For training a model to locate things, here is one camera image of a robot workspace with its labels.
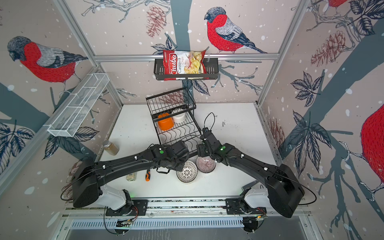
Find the glass jar with lid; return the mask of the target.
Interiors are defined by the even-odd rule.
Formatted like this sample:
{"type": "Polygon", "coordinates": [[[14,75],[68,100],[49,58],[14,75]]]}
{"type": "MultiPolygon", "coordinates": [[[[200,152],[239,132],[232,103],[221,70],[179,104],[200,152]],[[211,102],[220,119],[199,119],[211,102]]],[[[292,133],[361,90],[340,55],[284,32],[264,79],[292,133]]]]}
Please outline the glass jar with lid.
{"type": "Polygon", "coordinates": [[[119,152],[119,148],[109,140],[103,142],[104,150],[112,156],[116,156],[119,152]]]}

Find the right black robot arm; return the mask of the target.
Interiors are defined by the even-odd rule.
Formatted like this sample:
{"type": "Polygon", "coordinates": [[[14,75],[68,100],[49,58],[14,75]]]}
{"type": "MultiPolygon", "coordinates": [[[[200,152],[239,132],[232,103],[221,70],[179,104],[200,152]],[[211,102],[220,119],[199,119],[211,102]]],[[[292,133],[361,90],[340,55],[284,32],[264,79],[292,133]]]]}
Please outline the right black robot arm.
{"type": "Polygon", "coordinates": [[[200,139],[202,143],[198,145],[198,156],[210,157],[253,177],[267,188],[275,211],[286,218],[293,216],[305,191],[288,166],[270,165],[242,153],[233,145],[221,144],[208,128],[203,128],[200,139]]]}

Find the red cassava chips bag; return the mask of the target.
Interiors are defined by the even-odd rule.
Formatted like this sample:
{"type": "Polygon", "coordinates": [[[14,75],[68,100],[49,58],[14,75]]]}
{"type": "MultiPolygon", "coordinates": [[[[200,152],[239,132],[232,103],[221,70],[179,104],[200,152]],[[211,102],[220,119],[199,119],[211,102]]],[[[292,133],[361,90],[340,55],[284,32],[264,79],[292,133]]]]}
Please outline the red cassava chips bag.
{"type": "Polygon", "coordinates": [[[206,51],[187,52],[163,50],[165,75],[206,74],[203,59],[206,51]]]}

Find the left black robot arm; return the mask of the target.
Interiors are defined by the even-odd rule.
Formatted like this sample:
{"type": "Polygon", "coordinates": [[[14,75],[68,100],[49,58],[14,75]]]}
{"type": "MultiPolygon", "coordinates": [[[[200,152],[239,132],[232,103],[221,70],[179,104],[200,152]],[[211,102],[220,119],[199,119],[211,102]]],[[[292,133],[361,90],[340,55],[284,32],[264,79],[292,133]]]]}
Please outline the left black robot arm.
{"type": "Polygon", "coordinates": [[[180,172],[190,156],[183,141],[173,145],[151,145],[141,153],[111,161],[83,162],[72,181],[73,206],[83,208],[102,195],[101,187],[120,177],[148,169],[166,168],[180,172]]]}

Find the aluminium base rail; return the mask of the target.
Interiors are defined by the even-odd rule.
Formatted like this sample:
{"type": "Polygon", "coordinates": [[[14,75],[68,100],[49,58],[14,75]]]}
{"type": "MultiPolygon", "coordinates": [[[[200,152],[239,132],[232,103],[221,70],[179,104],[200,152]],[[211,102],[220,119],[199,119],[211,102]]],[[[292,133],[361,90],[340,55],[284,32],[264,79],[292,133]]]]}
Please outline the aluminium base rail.
{"type": "Polygon", "coordinates": [[[239,199],[134,200],[136,209],[127,216],[118,211],[92,208],[91,213],[69,213],[58,227],[69,230],[108,230],[124,234],[129,230],[179,228],[248,228],[251,232],[263,222],[280,218],[269,208],[240,210],[239,199]]]}

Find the white ceramic bowl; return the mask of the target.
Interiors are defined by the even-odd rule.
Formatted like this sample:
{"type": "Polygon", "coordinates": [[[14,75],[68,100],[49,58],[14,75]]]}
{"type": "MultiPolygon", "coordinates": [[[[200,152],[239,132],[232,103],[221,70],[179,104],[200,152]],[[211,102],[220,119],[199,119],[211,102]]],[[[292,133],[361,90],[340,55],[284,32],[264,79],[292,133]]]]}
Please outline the white ceramic bowl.
{"type": "Polygon", "coordinates": [[[172,116],[172,120],[174,123],[181,124],[186,120],[186,113],[180,113],[178,115],[172,116]]]}

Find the small clear bottle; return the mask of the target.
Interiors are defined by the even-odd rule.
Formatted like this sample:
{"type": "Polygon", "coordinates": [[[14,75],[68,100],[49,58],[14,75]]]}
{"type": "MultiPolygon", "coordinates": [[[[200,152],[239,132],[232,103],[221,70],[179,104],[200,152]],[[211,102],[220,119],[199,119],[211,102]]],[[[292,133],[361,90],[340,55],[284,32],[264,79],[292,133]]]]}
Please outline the small clear bottle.
{"type": "Polygon", "coordinates": [[[131,173],[126,176],[126,180],[129,182],[134,182],[137,179],[137,173],[131,173]]]}

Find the orange plastic bowl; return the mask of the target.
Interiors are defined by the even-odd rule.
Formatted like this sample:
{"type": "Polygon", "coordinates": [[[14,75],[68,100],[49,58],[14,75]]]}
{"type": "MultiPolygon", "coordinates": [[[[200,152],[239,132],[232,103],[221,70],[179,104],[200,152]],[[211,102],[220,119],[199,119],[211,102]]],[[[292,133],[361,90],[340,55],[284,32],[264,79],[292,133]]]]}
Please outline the orange plastic bowl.
{"type": "Polygon", "coordinates": [[[174,127],[174,121],[170,117],[169,113],[163,113],[158,115],[158,125],[162,131],[168,131],[174,127]]]}

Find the orange handled screwdriver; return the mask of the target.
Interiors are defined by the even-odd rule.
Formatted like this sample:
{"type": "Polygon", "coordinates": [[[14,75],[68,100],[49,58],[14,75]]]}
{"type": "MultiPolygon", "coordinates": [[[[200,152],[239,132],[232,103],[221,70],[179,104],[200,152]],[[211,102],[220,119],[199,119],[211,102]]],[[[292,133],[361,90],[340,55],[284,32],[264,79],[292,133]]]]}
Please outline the orange handled screwdriver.
{"type": "Polygon", "coordinates": [[[150,179],[151,179],[151,171],[147,170],[147,172],[146,172],[146,182],[149,182],[150,179]]]}

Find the white mesh wall shelf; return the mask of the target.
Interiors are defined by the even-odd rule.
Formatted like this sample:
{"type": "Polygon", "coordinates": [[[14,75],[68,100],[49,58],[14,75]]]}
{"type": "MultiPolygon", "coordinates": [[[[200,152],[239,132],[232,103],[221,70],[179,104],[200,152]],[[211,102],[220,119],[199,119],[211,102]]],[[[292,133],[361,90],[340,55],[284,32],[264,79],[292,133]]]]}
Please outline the white mesh wall shelf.
{"type": "Polygon", "coordinates": [[[87,75],[81,88],[70,94],[69,103],[50,124],[48,132],[54,137],[73,137],[109,82],[104,73],[87,75]]]}

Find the black wall basket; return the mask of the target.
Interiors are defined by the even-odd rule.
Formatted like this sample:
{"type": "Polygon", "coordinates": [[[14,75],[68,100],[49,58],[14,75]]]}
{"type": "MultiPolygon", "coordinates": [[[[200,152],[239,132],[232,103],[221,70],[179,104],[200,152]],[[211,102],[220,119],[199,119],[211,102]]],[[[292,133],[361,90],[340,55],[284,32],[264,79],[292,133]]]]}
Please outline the black wall basket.
{"type": "Polygon", "coordinates": [[[180,61],[165,63],[155,60],[154,75],[158,81],[215,80],[219,76],[218,59],[203,59],[202,62],[180,61]]]}

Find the white patterned bowl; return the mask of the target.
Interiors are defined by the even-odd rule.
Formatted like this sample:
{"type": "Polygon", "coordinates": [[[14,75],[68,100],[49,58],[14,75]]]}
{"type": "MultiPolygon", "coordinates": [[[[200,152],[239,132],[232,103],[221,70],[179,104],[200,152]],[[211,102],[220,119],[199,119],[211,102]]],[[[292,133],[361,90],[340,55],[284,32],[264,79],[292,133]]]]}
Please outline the white patterned bowl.
{"type": "Polygon", "coordinates": [[[193,182],[198,175],[197,165],[192,161],[186,161],[181,172],[176,172],[177,178],[184,184],[193,182]]]}

